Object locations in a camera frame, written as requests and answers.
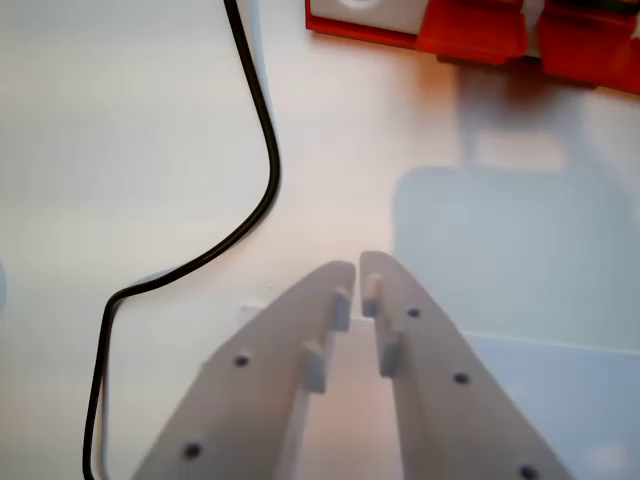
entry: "black wire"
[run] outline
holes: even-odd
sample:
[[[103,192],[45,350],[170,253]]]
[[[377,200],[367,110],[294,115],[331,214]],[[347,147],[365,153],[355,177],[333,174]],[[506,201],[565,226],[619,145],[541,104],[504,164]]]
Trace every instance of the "black wire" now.
[[[269,110],[260,87],[260,81],[251,57],[251,52],[247,43],[247,37],[244,33],[236,0],[224,0],[224,6],[227,11],[231,32],[233,33],[233,39],[235,40],[236,47],[238,49],[238,55],[242,62],[242,68],[244,69],[244,74],[247,79],[247,83],[249,84],[249,90],[253,97],[253,103],[258,113],[258,118],[260,119],[264,139],[267,144],[267,153],[269,155],[269,181],[267,183],[267,188],[260,199],[260,203],[258,203],[258,206],[253,210],[253,212],[251,212],[251,214],[233,232],[231,232],[215,247],[175,270],[162,275],[161,277],[123,288],[122,290],[114,293],[107,301],[102,315],[100,336],[98,338],[98,350],[96,352],[96,363],[93,369],[91,393],[89,394],[87,419],[84,425],[82,473],[86,480],[95,480],[91,469],[93,430],[95,427],[96,411],[100,397],[100,386],[104,378],[105,367],[107,364],[111,327],[113,326],[113,320],[122,301],[128,297],[140,295],[141,293],[150,292],[160,287],[164,287],[165,285],[169,285],[223,254],[233,245],[242,240],[245,235],[250,233],[260,223],[260,221],[264,219],[264,217],[269,213],[269,210],[271,209],[278,194],[278,187],[280,185],[280,154],[278,152],[278,144],[273,124],[271,123],[271,118],[269,116]]]

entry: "screw hole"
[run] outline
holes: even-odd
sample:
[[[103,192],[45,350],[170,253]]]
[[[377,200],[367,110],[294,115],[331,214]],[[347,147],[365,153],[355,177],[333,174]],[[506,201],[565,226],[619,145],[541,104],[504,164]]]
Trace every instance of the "screw hole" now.
[[[469,378],[469,375],[467,375],[464,372],[458,372],[453,376],[453,380],[456,383],[459,383],[460,385],[466,385],[467,383],[469,383],[471,381],[471,379]]]
[[[538,476],[538,471],[533,468],[531,465],[523,465],[520,467],[520,477],[525,480],[537,480],[540,478]]]
[[[247,353],[239,353],[233,359],[233,364],[238,368],[246,367],[250,362],[251,358],[249,358],[249,354]]]
[[[202,453],[202,446],[198,442],[189,442],[182,451],[185,460],[193,460]]]

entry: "red plastic part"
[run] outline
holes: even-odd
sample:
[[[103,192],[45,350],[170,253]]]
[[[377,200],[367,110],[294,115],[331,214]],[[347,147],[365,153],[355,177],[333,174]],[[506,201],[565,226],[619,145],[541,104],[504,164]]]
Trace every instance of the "red plastic part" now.
[[[309,30],[493,65],[522,63],[527,49],[523,0],[430,0],[419,35],[311,14]],[[538,21],[544,72],[640,94],[640,39],[635,17],[554,5]]]
[[[640,39],[635,17],[548,2],[538,22],[545,72],[640,93]]]
[[[418,50],[501,65],[527,50],[522,1],[431,0],[416,47]]]

